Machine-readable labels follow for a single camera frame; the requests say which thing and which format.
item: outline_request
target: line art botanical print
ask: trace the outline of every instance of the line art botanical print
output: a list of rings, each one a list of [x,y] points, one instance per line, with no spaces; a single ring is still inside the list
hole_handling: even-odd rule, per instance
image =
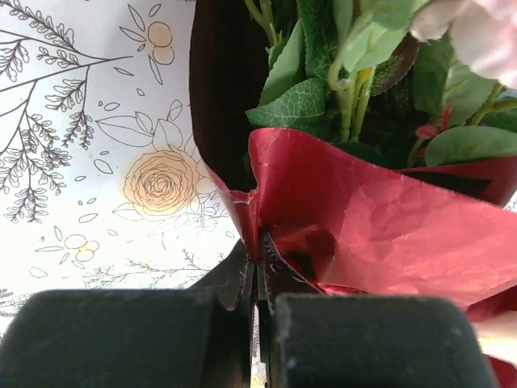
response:
[[[188,287],[236,242],[192,138],[194,9],[0,0],[0,338],[34,293]]]

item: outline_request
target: red wrapping paper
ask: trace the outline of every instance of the red wrapping paper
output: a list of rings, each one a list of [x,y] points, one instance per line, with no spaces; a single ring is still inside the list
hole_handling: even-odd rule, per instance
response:
[[[250,157],[252,192],[214,176],[245,244],[256,252],[258,231],[269,230],[284,254],[311,255],[322,287],[435,295],[466,309],[517,285],[517,215],[509,211],[296,130],[252,132]],[[490,169],[494,162],[517,167],[517,158],[489,161]]]

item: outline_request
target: orange rose drawing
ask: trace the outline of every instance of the orange rose drawing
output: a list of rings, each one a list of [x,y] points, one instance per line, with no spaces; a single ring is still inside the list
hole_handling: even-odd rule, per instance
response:
[[[161,218],[185,209],[196,213],[199,192],[209,180],[205,174],[192,156],[170,147],[144,154],[133,164],[124,194],[142,216]]]

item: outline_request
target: green leaf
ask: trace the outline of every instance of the green leaf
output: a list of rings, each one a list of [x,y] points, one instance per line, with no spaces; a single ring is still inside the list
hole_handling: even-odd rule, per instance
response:
[[[338,30],[338,46],[345,42],[352,26],[352,17],[354,16],[354,2],[348,0],[333,0],[334,4],[334,21]]]
[[[517,133],[517,109],[491,112],[483,117],[482,123],[489,127],[496,127]]]
[[[370,21],[366,27],[356,23],[347,42],[345,69],[352,73],[387,61],[406,33],[407,28],[390,30],[377,22]]]
[[[269,63],[269,70],[273,68],[276,63],[276,60],[280,56],[280,54],[284,51],[285,45],[288,43],[287,39],[282,40],[280,43],[275,44],[273,47],[269,49],[269,57],[267,62]]]
[[[455,127],[442,132],[426,148],[429,167],[517,155],[517,134],[483,126]]]
[[[325,0],[298,0],[305,32],[305,71],[309,77],[327,78],[338,50],[338,30],[333,3]]]
[[[246,112],[255,128],[299,129],[317,135],[326,111],[326,82],[311,78],[286,91],[280,98]]]
[[[460,63],[448,36],[423,44],[414,63],[414,104],[437,121],[451,104],[449,124],[459,124],[476,112],[496,81],[479,77]]]
[[[408,28],[413,15],[429,0],[376,0],[373,21],[390,30]]]
[[[409,31],[414,13],[427,1],[363,0],[363,14],[347,40],[345,69],[351,73],[387,61]]]
[[[371,164],[381,167],[386,166],[386,161],[380,152],[369,145],[358,143],[357,141],[346,141],[344,143],[334,144],[334,146],[345,151],[347,154],[363,159],[365,162],[370,162]]]
[[[304,33],[298,22],[267,76],[258,105],[272,103],[304,77]]]

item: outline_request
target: pink flower petal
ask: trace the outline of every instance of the pink flower petal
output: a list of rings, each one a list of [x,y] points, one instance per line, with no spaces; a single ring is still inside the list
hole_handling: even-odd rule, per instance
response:
[[[425,42],[437,40],[448,30],[450,22],[471,0],[436,0],[417,13],[411,24],[411,35]]]
[[[517,27],[517,2],[515,0],[473,0],[497,20],[509,21]]]
[[[484,78],[517,87],[517,28],[492,18],[472,2],[454,20],[452,45],[458,59]]]

